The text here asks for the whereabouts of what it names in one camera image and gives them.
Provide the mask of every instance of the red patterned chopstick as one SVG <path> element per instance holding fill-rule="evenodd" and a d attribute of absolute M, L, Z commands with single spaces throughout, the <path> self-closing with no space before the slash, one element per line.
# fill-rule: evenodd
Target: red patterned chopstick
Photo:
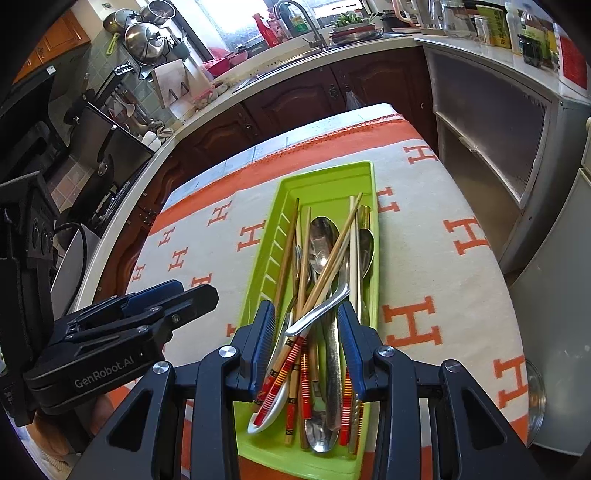
<path fill-rule="evenodd" d="M 279 389 L 285 382 L 287 375 L 291 372 L 291 369 L 294 363 L 296 362 L 296 357 L 298 357 L 298 355 L 301 352 L 301 346 L 304 342 L 304 339 L 305 337 L 302 337 L 300 335 L 295 341 L 294 346 L 291 348 L 289 355 L 287 355 L 287 358 L 285 359 L 285 362 L 283 363 L 283 366 L 281 367 L 281 370 L 279 371 L 279 374 L 277 375 L 277 378 L 275 379 L 273 386 L 271 387 L 269 393 L 265 397 L 265 401 L 262 403 L 261 409 L 256 414 L 254 425 L 256 425 L 257 427 L 260 427 L 262 425 L 262 421 L 269 412 L 269 409 L 271 408 L 271 405 L 273 404 L 275 397 L 279 393 Z"/>
<path fill-rule="evenodd" d="M 312 418 L 312 403 L 310 400 L 310 378 L 308 368 L 308 340 L 304 340 L 301 348 L 301 372 L 300 372 L 300 388 L 301 388 L 301 414 L 304 420 Z"/>
<path fill-rule="evenodd" d="M 287 413 L 285 415 L 285 444 L 291 445 L 294 439 L 297 418 L 297 389 L 300 381 L 301 352 L 296 357 L 294 366 L 291 369 L 290 393 L 287 397 Z"/>
<path fill-rule="evenodd" d="M 275 383 L 275 380 L 277 379 L 277 375 L 279 375 L 279 372 L 281 371 L 281 367 L 283 367 L 283 364 L 285 363 L 287 356 L 290 354 L 291 349 L 294 346 L 296 340 L 297 340 L 297 337 L 288 337 L 287 339 L 285 339 L 285 344 L 281 348 L 281 352 L 279 353 L 277 360 L 275 361 L 275 363 L 271 367 L 269 375 L 267 375 L 259 393 L 256 396 L 255 405 L 257 405 L 258 407 L 256 408 L 255 411 L 260 409 L 263 402 L 265 401 L 265 398 L 267 397 L 267 394 L 271 391 L 271 387 Z"/>
<path fill-rule="evenodd" d="M 339 445 L 349 444 L 349 432 L 351 430 L 351 404 L 353 401 L 353 385 L 349 376 L 349 369 L 345 372 L 345 385 L 343 387 L 343 410 L 340 416 Z"/>

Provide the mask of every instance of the refrigerator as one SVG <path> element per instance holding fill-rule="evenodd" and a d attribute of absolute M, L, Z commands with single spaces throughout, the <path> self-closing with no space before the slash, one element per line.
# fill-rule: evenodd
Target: refrigerator
<path fill-rule="evenodd" d="M 570 193 L 509 292 L 545 413 L 534 443 L 580 455 L 591 441 L 591 132 Z"/>

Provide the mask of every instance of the cutting board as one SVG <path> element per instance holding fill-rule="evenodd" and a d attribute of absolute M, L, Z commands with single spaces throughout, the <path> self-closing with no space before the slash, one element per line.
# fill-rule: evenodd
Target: cutting board
<path fill-rule="evenodd" d="M 180 59 L 156 67 L 152 71 L 152 77 L 162 108 L 168 108 L 171 103 L 188 93 L 187 89 L 181 87 L 181 82 L 187 87 L 189 87 L 189 83 L 183 61 Z"/>

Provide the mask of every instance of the glass jar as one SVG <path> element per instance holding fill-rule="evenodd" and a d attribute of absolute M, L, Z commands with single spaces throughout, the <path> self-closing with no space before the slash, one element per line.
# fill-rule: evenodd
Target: glass jar
<path fill-rule="evenodd" d="M 476 39 L 476 30 L 462 0 L 441 0 L 441 7 L 443 31 L 448 37 Z"/>

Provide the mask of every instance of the red container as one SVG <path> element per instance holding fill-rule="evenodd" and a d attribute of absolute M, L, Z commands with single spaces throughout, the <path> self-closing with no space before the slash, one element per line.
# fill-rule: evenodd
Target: red container
<path fill-rule="evenodd" d="M 213 75 L 213 77 L 219 77 L 226 73 L 232 68 L 230 64 L 230 58 L 228 56 L 219 60 L 210 60 L 203 63 L 206 70 Z"/>

